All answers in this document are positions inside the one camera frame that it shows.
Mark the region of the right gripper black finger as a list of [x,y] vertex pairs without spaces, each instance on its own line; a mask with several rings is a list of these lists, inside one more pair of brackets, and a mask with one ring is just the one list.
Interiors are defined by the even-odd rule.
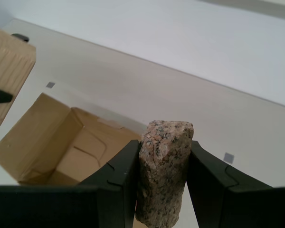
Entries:
[[285,187],[271,187],[192,141],[187,186],[200,228],[285,228]]
[[0,186],[0,228],[130,228],[139,178],[138,140],[75,186]]

